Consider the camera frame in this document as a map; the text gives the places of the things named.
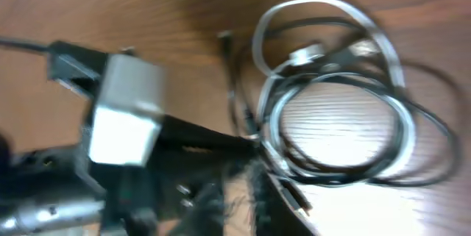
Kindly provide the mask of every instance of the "cable coil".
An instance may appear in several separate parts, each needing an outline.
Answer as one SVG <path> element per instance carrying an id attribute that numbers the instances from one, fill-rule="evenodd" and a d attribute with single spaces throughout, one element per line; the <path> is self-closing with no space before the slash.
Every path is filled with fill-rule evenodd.
<path id="1" fill-rule="evenodd" d="M 324 3 L 346 12 L 356 23 L 341 18 L 306 18 L 292 21 L 276 29 L 268 29 L 273 16 L 285 7 L 304 3 Z M 346 26 L 357 32 L 363 32 L 375 42 L 385 62 L 387 77 L 378 76 L 367 71 L 298 71 L 295 75 L 284 76 L 287 68 L 293 68 L 294 62 L 287 60 L 276 68 L 271 69 L 263 57 L 263 42 L 273 38 L 280 32 L 296 27 L 309 25 L 338 25 Z M 240 85 L 240 59 L 235 58 L 229 71 L 231 96 L 241 96 L 244 114 L 246 115 L 246 131 L 249 135 L 257 135 L 260 141 L 262 158 L 272 174 L 280 180 L 293 181 L 305 185 L 319 185 L 324 187 L 341 187 L 358 182 L 370 185 L 391 187 L 420 187 L 432 185 L 451 177 L 460 163 L 461 149 L 458 138 L 453 131 L 440 118 L 424 107 L 411 101 L 406 95 L 406 83 L 400 59 L 390 40 L 375 22 L 357 7 L 343 0 L 293 0 L 278 4 L 268 10 L 260 19 L 252 43 L 252 58 L 258 70 L 267 76 L 262 87 L 256 116 L 248 103 L 242 85 Z M 302 149 L 289 143 L 280 131 L 283 108 L 307 86 L 329 82 L 359 87 L 388 104 L 394 110 L 394 133 L 386 150 L 380 157 L 367 165 L 352 168 L 326 171 L 318 168 Z M 448 169 L 438 176 L 421 181 L 400 181 L 398 178 L 378 178 L 381 176 L 394 176 L 411 159 L 417 139 L 414 116 L 423 115 L 437 126 L 440 132 L 447 137 L 451 148 L 452 162 Z M 232 118 L 234 126 L 238 127 L 236 119 Z"/>

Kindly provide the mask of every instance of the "metal screw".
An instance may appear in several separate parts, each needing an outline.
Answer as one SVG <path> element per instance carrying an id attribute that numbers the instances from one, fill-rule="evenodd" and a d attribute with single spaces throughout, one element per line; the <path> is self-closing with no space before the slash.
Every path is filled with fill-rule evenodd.
<path id="1" fill-rule="evenodd" d="M 191 194 L 190 188 L 186 187 L 185 185 L 178 185 L 177 190 L 184 195 Z"/>
<path id="2" fill-rule="evenodd" d="M 188 199 L 182 199 L 180 202 L 184 207 L 192 207 L 194 206 L 193 202 Z"/>

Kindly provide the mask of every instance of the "silver connector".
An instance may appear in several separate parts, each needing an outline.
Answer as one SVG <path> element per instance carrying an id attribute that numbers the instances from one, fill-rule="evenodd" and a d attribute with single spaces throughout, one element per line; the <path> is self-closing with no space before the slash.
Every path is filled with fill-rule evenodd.
<path id="1" fill-rule="evenodd" d="M 186 187 L 185 185 L 178 185 L 177 190 L 182 193 L 183 195 L 189 195 L 191 194 L 190 188 Z"/>
<path id="2" fill-rule="evenodd" d="M 93 108 L 90 159 L 145 166 L 165 115 L 163 69 L 137 57 L 113 54 Z"/>
<path id="3" fill-rule="evenodd" d="M 355 42 L 348 49 L 357 57 L 371 57 L 381 53 L 375 42 L 368 39 Z"/>
<path id="4" fill-rule="evenodd" d="M 298 49 L 289 55 L 289 61 L 293 66 L 301 66 L 313 62 L 324 56 L 325 51 L 321 43 L 316 43 L 302 49 Z"/>

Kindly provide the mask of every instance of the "table surface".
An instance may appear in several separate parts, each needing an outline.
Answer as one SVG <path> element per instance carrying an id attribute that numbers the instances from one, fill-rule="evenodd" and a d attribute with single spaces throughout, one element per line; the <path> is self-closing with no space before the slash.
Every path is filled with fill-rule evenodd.
<path id="1" fill-rule="evenodd" d="M 167 68 L 168 113 L 229 133 L 226 83 L 216 34 L 231 29 L 238 44 L 247 42 L 263 12 L 279 1 L 0 0 L 0 34 L 44 43 L 68 40 L 105 51 L 134 46 L 144 59 Z M 463 96 L 471 95 L 467 50 L 471 0 L 355 2 L 384 26 L 404 59 L 445 72 L 460 84 Z M 320 15 L 341 13 L 323 5 L 302 5 L 282 12 L 275 24 Z M 290 32 L 288 40 L 270 43 L 266 56 L 274 64 L 304 40 L 326 38 L 331 43 L 338 33 L 330 27 Z M 465 132 L 467 128 L 461 121 L 469 116 L 457 107 L 461 100 L 449 88 L 414 70 L 406 70 L 406 79 L 418 102 Z M 255 96 L 263 77 L 247 63 L 244 81 Z M 319 153 L 313 156 L 328 160 L 321 151 L 330 151 L 351 154 L 347 159 L 361 161 L 360 152 L 374 149 L 388 135 L 387 115 L 375 101 L 351 88 L 312 90 L 291 103 L 286 130 L 300 145 L 317 147 L 312 151 Z M 1 50 L 0 95 L 0 131 L 12 141 L 15 151 L 60 146 L 79 139 L 78 128 L 88 103 L 46 81 L 45 58 Z M 330 104 L 329 99 L 337 99 L 337 104 Z M 306 103 L 314 104 L 305 108 Z M 309 120 L 301 124 L 299 117 Z M 330 131 L 320 125 L 327 125 Z M 468 136 L 462 137 L 466 159 L 471 147 Z M 443 145 L 443 138 L 433 127 L 420 121 L 417 152 L 411 165 L 434 164 L 437 157 L 443 157 Z M 320 235 L 469 235 L 469 173 L 470 165 L 465 162 L 453 180 L 427 188 L 306 188 L 314 203 L 311 219 Z"/>

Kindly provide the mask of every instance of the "wooden table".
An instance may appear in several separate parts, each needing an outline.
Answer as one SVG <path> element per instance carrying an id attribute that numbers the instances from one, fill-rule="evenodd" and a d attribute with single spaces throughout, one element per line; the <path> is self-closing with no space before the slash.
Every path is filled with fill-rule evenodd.
<path id="1" fill-rule="evenodd" d="M 105 51 L 135 46 L 143 58 L 168 68 L 170 114 L 228 133 L 226 84 L 216 33 L 231 29 L 239 43 L 249 40 L 261 14 L 279 1 L 0 0 L 0 34 L 45 43 L 69 40 Z M 471 95 L 471 0 L 355 1 L 381 22 L 401 55 L 446 72 L 466 96 Z M 339 11 L 303 5 L 282 12 L 276 22 L 330 14 Z M 292 32 L 291 41 L 270 45 L 267 57 L 279 60 L 294 48 L 293 40 L 334 40 L 335 33 L 322 27 Z M 440 82 L 413 71 L 406 74 L 414 98 L 452 126 L 458 126 L 457 116 L 468 118 L 455 108 L 456 101 Z M 251 65 L 244 77 L 256 95 L 263 77 Z M 43 57 L 0 51 L 0 96 L 0 131 L 11 139 L 15 151 L 79 139 L 87 101 L 47 82 Z M 419 150 L 424 152 L 413 163 L 429 160 L 428 155 L 435 154 L 429 151 L 438 150 L 443 141 L 431 127 L 419 125 L 423 129 Z M 463 138 L 468 158 L 469 138 Z M 422 189 L 314 188 L 312 218 L 321 235 L 469 235 L 469 172 L 465 163 L 452 182 Z"/>

